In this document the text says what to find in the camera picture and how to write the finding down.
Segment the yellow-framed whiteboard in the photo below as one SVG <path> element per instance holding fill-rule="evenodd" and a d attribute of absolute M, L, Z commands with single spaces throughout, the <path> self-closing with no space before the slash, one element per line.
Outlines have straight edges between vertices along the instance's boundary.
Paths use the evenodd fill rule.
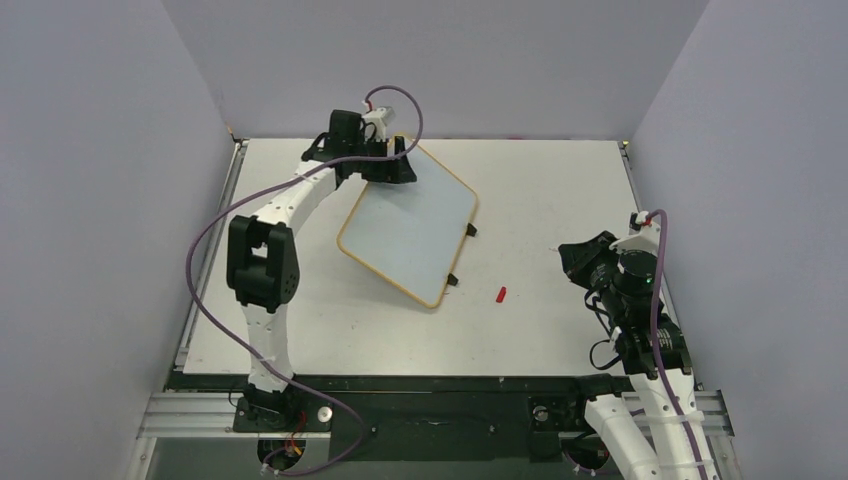
<path fill-rule="evenodd" d="M 413 183 L 367 182 L 336 239 L 339 250 L 434 309 L 469 236 L 477 193 L 422 146 L 407 154 Z"/>

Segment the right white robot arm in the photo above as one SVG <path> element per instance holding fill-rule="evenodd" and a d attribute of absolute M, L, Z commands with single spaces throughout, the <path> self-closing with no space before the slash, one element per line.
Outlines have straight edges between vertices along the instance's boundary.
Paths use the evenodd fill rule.
<path fill-rule="evenodd" d="M 603 231 L 559 246 L 568 279 L 597 299 L 608 319 L 608 340 L 649 431 L 640 430 L 620 393 L 580 389 L 565 398 L 564 413 L 591 427 L 627 479 L 717 479 L 686 341 L 660 298 L 664 240 L 653 224 L 624 238 Z"/>

